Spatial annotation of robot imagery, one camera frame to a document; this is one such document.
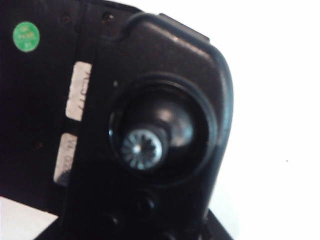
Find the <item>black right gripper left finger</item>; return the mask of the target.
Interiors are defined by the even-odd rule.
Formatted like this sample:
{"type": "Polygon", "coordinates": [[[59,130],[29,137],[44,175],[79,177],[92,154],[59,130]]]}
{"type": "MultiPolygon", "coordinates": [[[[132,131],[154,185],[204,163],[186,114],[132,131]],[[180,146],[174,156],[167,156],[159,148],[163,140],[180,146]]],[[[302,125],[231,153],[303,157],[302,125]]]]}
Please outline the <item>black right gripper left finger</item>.
{"type": "Polygon", "coordinates": [[[37,236],[38,240],[72,240],[72,226],[63,210],[45,230],[37,236]]]}

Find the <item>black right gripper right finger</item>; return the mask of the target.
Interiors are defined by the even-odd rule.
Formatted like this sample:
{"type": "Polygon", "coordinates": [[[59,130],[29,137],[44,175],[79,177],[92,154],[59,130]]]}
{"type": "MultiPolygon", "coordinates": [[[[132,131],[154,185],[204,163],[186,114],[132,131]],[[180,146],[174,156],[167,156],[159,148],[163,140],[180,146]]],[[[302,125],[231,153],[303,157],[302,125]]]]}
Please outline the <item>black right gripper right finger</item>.
{"type": "Polygon", "coordinates": [[[203,239],[204,240],[233,240],[231,235],[219,222],[217,217],[209,209],[204,228],[203,228],[203,239]]]}

